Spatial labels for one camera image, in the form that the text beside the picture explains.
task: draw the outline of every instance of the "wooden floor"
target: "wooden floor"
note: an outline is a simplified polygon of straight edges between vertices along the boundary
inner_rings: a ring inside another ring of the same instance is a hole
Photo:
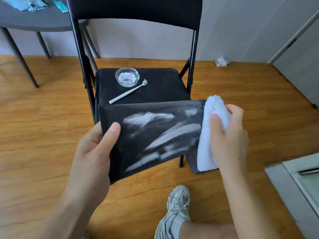
[[[29,56],[34,89],[13,56],[0,56],[0,235],[29,238],[66,186],[78,140],[92,126],[77,57]],[[173,67],[184,61],[106,59],[98,67]],[[319,112],[267,64],[195,64],[192,99],[220,95],[245,110],[249,177],[282,238],[302,238],[264,167],[319,152]],[[178,159],[120,180],[95,211],[95,238],[153,238],[177,185],[191,192],[195,222],[230,222],[219,171],[195,175]]]

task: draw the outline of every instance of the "white wall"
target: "white wall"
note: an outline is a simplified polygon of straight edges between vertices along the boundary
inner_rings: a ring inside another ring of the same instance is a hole
[[[203,0],[197,60],[268,62],[319,10],[319,0]],[[102,57],[186,60],[192,30],[140,20],[88,27]],[[9,30],[22,54],[44,55],[34,33]],[[72,32],[42,33],[52,55],[77,56]],[[12,54],[0,34],[0,52]]]

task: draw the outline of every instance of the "gray tabletop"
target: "gray tabletop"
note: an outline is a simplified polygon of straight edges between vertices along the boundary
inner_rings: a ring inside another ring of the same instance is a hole
[[[62,13],[54,4],[49,2],[48,8],[35,12],[19,11],[0,0],[0,27],[13,28],[34,32],[64,32],[71,31],[69,13]],[[79,20],[80,26],[87,26],[89,20]]]

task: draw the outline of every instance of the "black folding chair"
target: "black folding chair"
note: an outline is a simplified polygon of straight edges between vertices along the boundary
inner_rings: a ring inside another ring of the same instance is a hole
[[[118,100],[116,104],[190,100],[203,0],[67,0],[67,2],[95,124],[100,120],[99,105],[109,105],[109,100],[132,87],[126,88],[117,83],[115,72],[118,68],[98,69],[94,76],[90,61],[84,52],[78,22],[80,19],[138,19],[192,29],[190,57],[180,73],[172,68],[136,68],[140,75],[137,85],[144,79],[148,84]],[[188,69],[187,87],[185,87],[181,78]],[[183,156],[180,158],[179,166],[183,167]]]

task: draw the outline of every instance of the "forearm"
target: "forearm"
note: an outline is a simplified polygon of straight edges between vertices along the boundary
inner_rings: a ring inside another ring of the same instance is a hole
[[[85,209],[80,203],[62,196],[50,215],[43,220],[35,238],[79,239],[92,213],[92,209]]]
[[[247,177],[231,176],[223,176],[223,183],[238,238],[280,238]]]

